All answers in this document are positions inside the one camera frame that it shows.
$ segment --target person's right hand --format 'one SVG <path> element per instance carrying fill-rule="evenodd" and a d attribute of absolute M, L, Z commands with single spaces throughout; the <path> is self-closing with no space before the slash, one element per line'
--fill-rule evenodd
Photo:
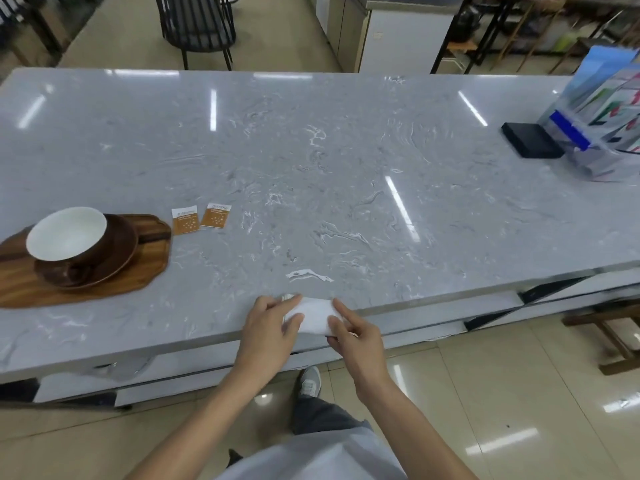
<path fill-rule="evenodd" d="M 338 298 L 333 299 L 333 306 L 348 323 L 330 316 L 329 327 L 335 337 L 327 337 L 327 342 L 344 358 L 358 398 L 366 403 L 371 394 L 394 384 L 387 370 L 380 329 L 348 309 Z"/>

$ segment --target white napkin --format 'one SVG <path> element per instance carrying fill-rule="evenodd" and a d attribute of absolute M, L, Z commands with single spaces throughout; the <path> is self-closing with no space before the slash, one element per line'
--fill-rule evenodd
<path fill-rule="evenodd" d="M 292 294 L 283 295 L 282 299 L 293 298 Z M 283 323 L 288 321 L 296 313 L 305 315 L 300 325 L 301 333 L 313 333 L 315 335 L 324 335 L 325 337 L 333 337 L 334 335 L 329 328 L 327 322 L 329 315 L 340 318 L 344 322 L 344 318 L 333 307 L 331 300 L 320 298 L 302 298 L 302 301 L 285 315 Z"/>

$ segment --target forearm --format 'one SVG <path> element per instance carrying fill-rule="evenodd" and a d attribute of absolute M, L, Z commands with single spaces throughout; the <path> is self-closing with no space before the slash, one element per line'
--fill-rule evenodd
<path fill-rule="evenodd" d="M 156 446 L 126 480 L 195 480 L 212 450 L 257 393 L 252 381 L 231 371 L 205 404 Z"/>
<path fill-rule="evenodd" d="M 364 404 L 410 480 L 477 480 L 393 382 L 364 396 Z"/>

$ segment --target gray sneaker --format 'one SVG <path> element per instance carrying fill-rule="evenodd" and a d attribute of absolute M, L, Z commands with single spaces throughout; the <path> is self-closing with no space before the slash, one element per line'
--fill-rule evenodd
<path fill-rule="evenodd" d="M 318 368 L 315 365 L 306 368 L 300 376 L 300 391 L 298 395 L 318 397 L 320 395 L 320 387 L 322 387 L 322 377 L 320 377 Z"/>

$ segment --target wooden tray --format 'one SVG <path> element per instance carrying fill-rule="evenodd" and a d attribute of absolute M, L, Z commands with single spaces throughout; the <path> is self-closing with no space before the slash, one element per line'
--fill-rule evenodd
<path fill-rule="evenodd" d="M 105 298 L 147 286 L 169 261 L 171 227 L 151 214 L 123 214 L 138 229 L 138 248 L 121 272 L 91 288 L 61 290 L 38 279 L 25 242 L 31 227 L 0 243 L 0 307 L 32 308 Z"/>

